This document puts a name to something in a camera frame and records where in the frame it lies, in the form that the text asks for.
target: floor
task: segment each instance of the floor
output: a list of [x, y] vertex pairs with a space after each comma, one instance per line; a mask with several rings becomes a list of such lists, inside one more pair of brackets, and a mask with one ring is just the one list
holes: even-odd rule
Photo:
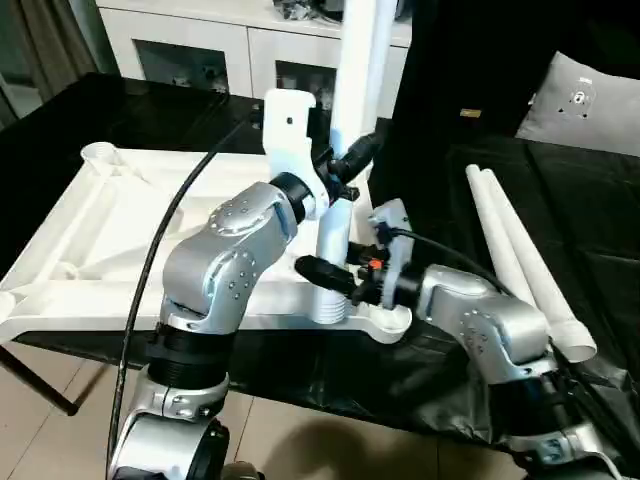
[[[0, 480], [103, 478], [115, 368], [18, 344], [7, 348], [82, 406], [67, 417], [0, 368]], [[135, 378], [132, 371], [127, 404]], [[251, 462], [271, 480], [524, 477], [502, 453], [235, 392], [220, 419], [231, 432], [227, 460]]]

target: white plastic tray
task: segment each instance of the white plastic tray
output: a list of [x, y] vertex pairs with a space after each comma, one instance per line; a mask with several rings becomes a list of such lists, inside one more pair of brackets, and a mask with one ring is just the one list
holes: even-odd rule
[[[203, 155], [106, 143], [85, 147], [85, 164], [0, 282], [0, 343], [27, 331], [124, 328], [148, 243], [174, 192]], [[160, 274], [172, 248], [195, 233], [216, 206], [268, 180], [265, 156], [215, 157], [171, 222], [136, 329], [153, 329], [158, 320]], [[311, 285], [293, 269], [295, 258], [315, 253], [316, 234], [316, 222], [300, 226], [283, 258], [261, 277], [242, 328], [318, 328], [300, 315]], [[411, 321], [408, 311], [366, 306], [351, 318], [349, 325], [333, 328], [362, 329], [385, 343], [399, 339]]]

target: table leg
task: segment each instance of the table leg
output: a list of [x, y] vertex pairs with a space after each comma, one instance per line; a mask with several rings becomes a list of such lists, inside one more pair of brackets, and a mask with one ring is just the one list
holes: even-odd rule
[[46, 398], [53, 405], [72, 417], [78, 412], [78, 405], [67, 400], [64, 395], [45, 382], [33, 370], [13, 356], [6, 348], [0, 346], [0, 365], [13, 373], [25, 384]]

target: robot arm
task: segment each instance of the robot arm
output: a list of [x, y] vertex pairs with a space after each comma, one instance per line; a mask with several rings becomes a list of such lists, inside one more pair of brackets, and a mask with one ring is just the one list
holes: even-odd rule
[[298, 223], [317, 213], [315, 196], [327, 203], [353, 196], [346, 184], [378, 147], [375, 137], [365, 136], [340, 162], [330, 149], [323, 151], [311, 167], [313, 178], [280, 171], [269, 183], [251, 185], [171, 252], [161, 321], [147, 351], [151, 361], [138, 378], [109, 478], [219, 478], [228, 431], [215, 415], [224, 404], [231, 347], [251, 292]]
[[412, 242], [387, 235], [390, 228], [410, 229], [400, 200], [378, 207], [371, 220], [385, 248], [352, 245], [357, 254], [348, 258], [362, 266], [362, 283], [311, 256], [296, 262], [298, 273], [354, 303], [411, 308], [455, 338], [489, 386], [492, 411], [516, 463], [532, 478], [620, 479], [595, 428], [565, 392], [544, 314], [471, 273], [440, 265], [412, 273]]

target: black tablecloth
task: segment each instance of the black tablecloth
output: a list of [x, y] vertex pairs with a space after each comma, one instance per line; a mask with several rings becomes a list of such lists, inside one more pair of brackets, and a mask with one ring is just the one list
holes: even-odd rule
[[[89, 75], [6, 129], [0, 133], [3, 178], [20, 189], [2, 190], [5, 209], [13, 212], [5, 220], [13, 233], [3, 233], [0, 272], [13, 263], [81, 166], [82, 146], [109, 141], [125, 148], [207, 150], [254, 104]], [[248, 124], [227, 151], [263, 153], [261, 132]], [[452, 146], [443, 159], [413, 155], [410, 172], [407, 162], [403, 171], [389, 167], [392, 162], [377, 169], [374, 182], [387, 187], [378, 189], [383, 192], [376, 194], [378, 200], [401, 196], [415, 230], [491, 266], [464, 167], [478, 163], [494, 169], [598, 343], [598, 355], [582, 370], [637, 441], [640, 160], [487, 137]], [[431, 251], [418, 249], [416, 259], [456, 266]], [[136, 334], [134, 365], [145, 363], [148, 336]], [[108, 362], [118, 358], [121, 347], [119, 332], [30, 332], [17, 340]], [[486, 387], [464, 351], [423, 322], [414, 322], [395, 345], [360, 333], [241, 331], [231, 379], [234, 389], [246, 393], [397, 428], [485, 444], [497, 440]]]

